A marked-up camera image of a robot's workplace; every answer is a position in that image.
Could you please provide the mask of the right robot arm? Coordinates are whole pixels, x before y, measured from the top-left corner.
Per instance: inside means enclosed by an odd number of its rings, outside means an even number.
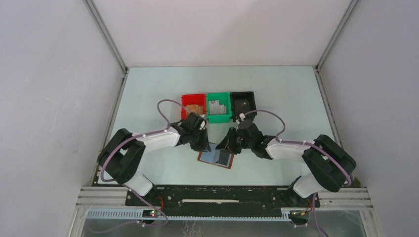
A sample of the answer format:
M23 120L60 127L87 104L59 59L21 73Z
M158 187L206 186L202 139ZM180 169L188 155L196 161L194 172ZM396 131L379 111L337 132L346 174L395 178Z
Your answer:
M310 172L292 182L287 193L291 205L301 206L309 196L322 190L336 193L351 186L357 163L329 136L321 134L313 141L283 140L279 135L264 135L251 119L240 116L237 127L229 129L216 149L234 155L249 149L258 158L304 163Z

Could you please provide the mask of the brown leather card holder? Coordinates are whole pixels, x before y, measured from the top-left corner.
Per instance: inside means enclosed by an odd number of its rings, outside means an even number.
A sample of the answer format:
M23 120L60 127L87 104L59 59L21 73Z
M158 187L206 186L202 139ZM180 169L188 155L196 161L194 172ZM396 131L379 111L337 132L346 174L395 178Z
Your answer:
M223 167L223 168L227 168L227 169L231 169L232 164L233 164L234 155L231 154L230 162L229 162L228 166L220 165L220 164L217 163L218 158L219 158L219 154L220 154L220 151L215 149L217 144L210 143L209 145L210 145L211 151L210 152L200 152L199 155L198 155L197 161L204 162L204 163L211 164L211 165L215 165L215 166L219 166L219 167Z

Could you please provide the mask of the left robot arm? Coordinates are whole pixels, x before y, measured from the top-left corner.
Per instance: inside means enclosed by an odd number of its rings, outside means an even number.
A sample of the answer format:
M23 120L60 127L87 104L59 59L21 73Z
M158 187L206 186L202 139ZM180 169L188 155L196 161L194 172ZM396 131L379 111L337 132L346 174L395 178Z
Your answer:
M156 199L155 185L139 171L142 156L162 148L190 145L197 152L209 152L207 121L196 113L186 119L170 123L167 129L134 135L119 129L97 158L102 170L111 180L137 193L143 205Z

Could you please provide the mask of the grey credit card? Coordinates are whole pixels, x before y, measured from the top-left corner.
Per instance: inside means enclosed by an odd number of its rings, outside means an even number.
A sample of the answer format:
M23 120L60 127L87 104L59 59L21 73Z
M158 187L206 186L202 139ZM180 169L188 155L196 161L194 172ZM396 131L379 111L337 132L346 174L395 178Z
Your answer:
M228 166L231 154L226 151L220 151L217 163L220 165Z

